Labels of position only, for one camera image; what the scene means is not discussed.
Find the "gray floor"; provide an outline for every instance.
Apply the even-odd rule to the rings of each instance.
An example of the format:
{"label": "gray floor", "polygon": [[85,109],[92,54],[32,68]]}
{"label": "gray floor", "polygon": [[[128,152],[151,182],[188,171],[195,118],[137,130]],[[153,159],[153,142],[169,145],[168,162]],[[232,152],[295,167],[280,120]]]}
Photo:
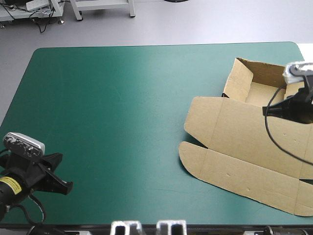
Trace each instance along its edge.
{"label": "gray floor", "polygon": [[39,47],[313,43],[312,0],[138,0],[135,10],[135,18],[126,9],[84,12],[77,22],[68,4],[66,24],[49,25],[42,35],[30,21],[0,30],[0,123]]}

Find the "yellow label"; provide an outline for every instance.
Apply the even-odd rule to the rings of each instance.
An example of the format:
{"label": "yellow label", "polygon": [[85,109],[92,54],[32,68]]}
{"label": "yellow label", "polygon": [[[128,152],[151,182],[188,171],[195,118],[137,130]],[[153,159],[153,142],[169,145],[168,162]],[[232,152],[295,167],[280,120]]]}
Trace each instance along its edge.
{"label": "yellow label", "polygon": [[9,185],[15,195],[21,192],[22,190],[19,183],[15,179],[12,179],[11,177],[7,176],[1,177],[0,182],[4,182],[5,184]]}

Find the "black cable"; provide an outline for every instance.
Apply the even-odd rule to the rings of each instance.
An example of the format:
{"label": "black cable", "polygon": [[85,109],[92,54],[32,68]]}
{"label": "black cable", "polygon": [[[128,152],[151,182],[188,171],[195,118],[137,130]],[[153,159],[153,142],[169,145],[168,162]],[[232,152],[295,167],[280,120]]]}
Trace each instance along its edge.
{"label": "black cable", "polygon": [[6,9],[6,7],[4,6],[4,5],[1,5],[5,10],[6,10],[6,12],[12,17],[12,19],[14,19],[15,20],[15,18],[11,15],[11,13]]}
{"label": "black cable", "polygon": [[46,219],[46,212],[45,212],[45,209],[42,205],[42,203],[38,200],[38,198],[36,198],[34,195],[30,194],[28,196],[33,202],[35,202],[37,204],[37,206],[39,207],[39,209],[41,210],[42,214],[43,214],[43,218],[40,222],[34,222],[30,216],[29,216],[29,213],[28,211],[26,210],[26,208],[21,205],[21,204],[16,204],[16,205],[13,205],[11,206],[10,209],[12,208],[19,208],[23,211],[24,215],[25,215],[25,218],[26,220],[31,224],[31,225],[41,225],[42,223],[44,223],[45,219]]}
{"label": "black cable", "polygon": [[271,133],[270,133],[270,131],[269,131],[269,128],[268,128],[268,109],[269,109],[271,103],[273,102],[273,100],[275,99],[275,97],[277,96],[277,94],[279,93],[279,91],[280,91],[281,89],[283,89],[284,87],[285,87],[285,85],[277,89],[277,91],[275,92],[275,94],[273,95],[273,97],[270,99],[270,101],[269,101],[269,103],[268,103],[268,105],[267,105],[267,107],[266,107],[266,111],[265,111],[265,115],[264,115],[264,117],[265,117],[265,128],[266,128],[266,131],[267,131],[267,133],[268,133],[269,138],[272,140],[272,142],[273,142],[280,150],[282,150],[284,153],[287,153],[288,155],[292,156],[293,158],[295,158],[295,159],[297,159],[297,160],[299,160],[299,161],[301,161],[301,162],[303,162],[303,163],[306,163],[306,164],[309,164],[309,165],[312,165],[312,166],[313,166],[313,163],[312,163],[312,162],[309,162],[309,161],[307,161],[307,160],[305,160],[305,159],[303,159],[303,158],[300,158],[300,157],[298,157],[298,156],[296,156],[296,155],[290,153],[289,151],[285,150],[282,146],[280,146],[280,145],[274,140],[273,136],[271,135]]}
{"label": "black cable", "polygon": [[7,149],[7,148],[6,148],[6,149],[4,149],[4,150],[1,150],[1,151],[0,151],[0,154],[1,154],[1,153],[4,153],[4,152],[6,152],[6,151],[8,151],[8,149]]}
{"label": "black cable", "polygon": [[32,12],[32,11],[27,11],[26,9],[23,9],[23,8],[20,8],[20,7],[17,7],[17,6],[11,6],[11,5],[2,3],[2,2],[0,2],[0,5],[6,6],[6,7],[10,8],[10,9],[18,9],[18,10],[21,10],[21,11]]}
{"label": "black cable", "polygon": [[47,25],[48,25],[48,24],[51,24],[50,20],[51,20],[51,18],[53,17],[54,11],[55,11],[55,10],[54,10],[54,8],[53,8],[52,11],[51,11],[51,13],[49,14],[48,20],[47,20],[47,22],[45,23],[45,27],[44,27],[43,30],[41,29],[41,27],[40,27],[40,25],[39,25],[38,22],[34,22],[34,23],[37,25],[37,27],[38,27],[40,33],[44,33],[45,30],[46,30],[46,28],[47,28]]}

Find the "cardboard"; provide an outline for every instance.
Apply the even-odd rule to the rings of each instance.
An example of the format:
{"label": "cardboard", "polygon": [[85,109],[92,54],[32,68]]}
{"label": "cardboard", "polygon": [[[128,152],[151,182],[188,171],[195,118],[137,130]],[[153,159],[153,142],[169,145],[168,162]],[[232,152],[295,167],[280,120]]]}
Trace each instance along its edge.
{"label": "cardboard", "polygon": [[[269,139],[262,113],[285,81],[284,67],[236,58],[223,97],[195,97],[185,130],[208,149],[187,142],[180,159],[195,177],[277,209],[313,215],[313,166],[279,150]],[[273,101],[295,94],[303,83],[288,85]],[[269,117],[275,140],[283,148],[313,161],[312,125]]]}

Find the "green mat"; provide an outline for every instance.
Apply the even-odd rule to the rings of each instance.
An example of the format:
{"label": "green mat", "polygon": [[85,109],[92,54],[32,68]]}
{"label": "green mat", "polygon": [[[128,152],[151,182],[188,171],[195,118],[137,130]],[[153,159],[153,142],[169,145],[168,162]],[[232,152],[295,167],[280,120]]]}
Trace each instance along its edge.
{"label": "green mat", "polygon": [[[193,97],[220,96],[235,57],[285,65],[293,43],[42,48],[34,52],[0,128],[61,152],[68,196],[36,192],[47,223],[186,219],[189,224],[312,224],[204,183],[178,145]],[[35,219],[39,210],[25,202]],[[24,223],[14,209],[2,223]]]}

